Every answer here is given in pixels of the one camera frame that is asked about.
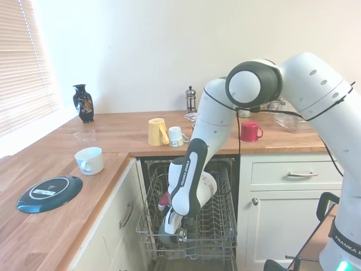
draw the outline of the french press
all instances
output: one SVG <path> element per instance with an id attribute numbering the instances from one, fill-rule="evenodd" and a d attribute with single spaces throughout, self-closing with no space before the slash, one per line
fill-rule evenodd
<path id="1" fill-rule="evenodd" d="M 186 100 L 187 113 L 196 112 L 196 91 L 192 89 L 192 86 L 189 86 L 189 89 L 186 90 Z"/>

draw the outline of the black vase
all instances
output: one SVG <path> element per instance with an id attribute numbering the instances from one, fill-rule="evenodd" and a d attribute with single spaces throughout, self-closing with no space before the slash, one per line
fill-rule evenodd
<path id="1" fill-rule="evenodd" d="M 85 84 L 75 85 L 75 95 L 73 101 L 75 108 L 78 110 L 78 114 L 83 123 L 91 123 L 94 121 L 94 105 L 91 95 L 85 91 Z"/>

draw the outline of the drawer handle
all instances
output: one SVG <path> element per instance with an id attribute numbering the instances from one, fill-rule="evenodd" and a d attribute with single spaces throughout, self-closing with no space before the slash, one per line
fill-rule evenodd
<path id="1" fill-rule="evenodd" d="M 308 174 L 296 174 L 296 173 L 288 172 L 287 176 L 288 177 L 313 177 L 313 176 L 318 176 L 318 173 L 310 172 Z"/>
<path id="2" fill-rule="evenodd" d="M 133 202 L 128 203 L 127 207 L 128 208 L 127 208 L 127 213 L 125 214 L 125 218 L 119 222 L 119 229 L 124 228 L 125 225 L 128 223 L 130 215 L 131 215 L 131 213 L 133 211 L 133 207 L 134 207 Z"/>

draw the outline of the red mug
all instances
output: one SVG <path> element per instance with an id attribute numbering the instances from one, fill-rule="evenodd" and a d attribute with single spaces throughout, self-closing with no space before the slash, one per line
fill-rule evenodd
<path id="1" fill-rule="evenodd" d="M 245 142 L 254 142 L 263 136 L 263 130 L 255 121 L 245 121 L 241 126 L 241 140 Z"/>

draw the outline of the window blinds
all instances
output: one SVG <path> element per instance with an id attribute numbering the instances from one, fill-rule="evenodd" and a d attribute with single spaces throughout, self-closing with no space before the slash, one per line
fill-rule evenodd
<path id="1" fill-rule="evenodd" d="M 31 1 L 0 1 L 0 137 L 59 109 Z"/>

